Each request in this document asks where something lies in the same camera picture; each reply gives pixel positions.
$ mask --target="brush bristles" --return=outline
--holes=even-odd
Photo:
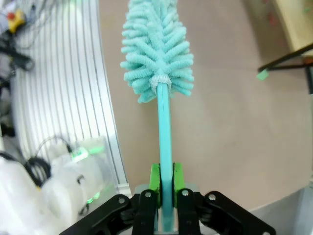
[[[126,61],[121,67],[139,103],[156,98],[156,82],[168,78],[170,92],[190,95],[193,89],[193,55],[179,22],[176,0],[131,0],[122,35]]]

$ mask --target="metal track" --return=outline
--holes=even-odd
[[[22,1],[27,13],[31,1]],[[17,49],[35,61],[12,82],[18,139],[34,154],[47,137],[76,142],[104,136],[118,183],[127,183],[120,156],[102,52],[98,0],[47,1]],[[47,153],[48,145],[41,154]]]

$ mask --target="brush handle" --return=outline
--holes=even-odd
[[[157,86],[158,131],[160,143],[160,171],[162,182],[162,228],[173,230],[173,161],[169,89],[166,83]]]

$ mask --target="yellow device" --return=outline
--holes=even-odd
[[[8,13],[9,31],[15,33],[17,28],[25,24],[25,14],[21,10],[16,10],[15,13]]]

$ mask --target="teal bottle brush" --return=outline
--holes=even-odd
[[[179,22],[177,0],[130,0],[122,35],[126,61],[121,67],[139,103],[157,97],[163,231],[173,229],[173,162],[170,94],[190,95],[193,55]]]

